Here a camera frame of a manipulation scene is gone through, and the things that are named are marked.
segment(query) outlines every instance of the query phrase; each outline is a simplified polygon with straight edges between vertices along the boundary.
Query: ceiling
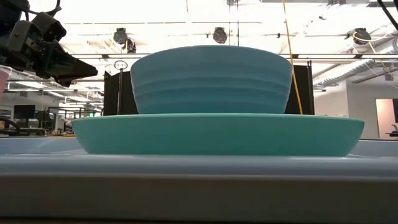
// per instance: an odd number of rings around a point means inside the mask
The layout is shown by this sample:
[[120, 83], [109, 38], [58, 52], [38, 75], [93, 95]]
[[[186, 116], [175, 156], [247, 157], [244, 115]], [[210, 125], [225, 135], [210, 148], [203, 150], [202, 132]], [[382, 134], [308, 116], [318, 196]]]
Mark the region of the ceiling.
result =
[[[33, 11], [49, 11], [55, 1], [30, 2]], [[287, 0], [286, 18], [294, 54], [355, 54], [369, 52], [369, 44], [353, 44], [348, 32], [366, 28], [378, 46], [397, 34], [380, 7], [370, 7], [367, 0], [346, 1], [352, 4], [328, 5], [327, 0]], [[124, 27], [137, 45], [137, 58], [125, 58], [129, 67], [138, 58], [164, 49], [189, 45], [216, 45], [211, 34], [224, 27], [228, 45], [240, 45], [288, 54], [284, 8], [272, 0], [240, 0], [229, 6], [226, 0], [63, 0], [62, 11], [55, 16], [66, 28], [61, 44], [70, 54], [120, 54], [113, 33]], [[395, 8], [390, 8], [398, 18]], [[115, 74], [117, 58], [84, 59], [99, 71], [94, 79], [102, 79], [105, 71]], [[333, 71], [338, 63], [313, 63], [316, 76]], [[363, 73], [350, 80], [369, 75]], [[383, 85], [383, 78], [363, 83]], [[81, 82], [73, 88], [103, 89], [102, 82]]]

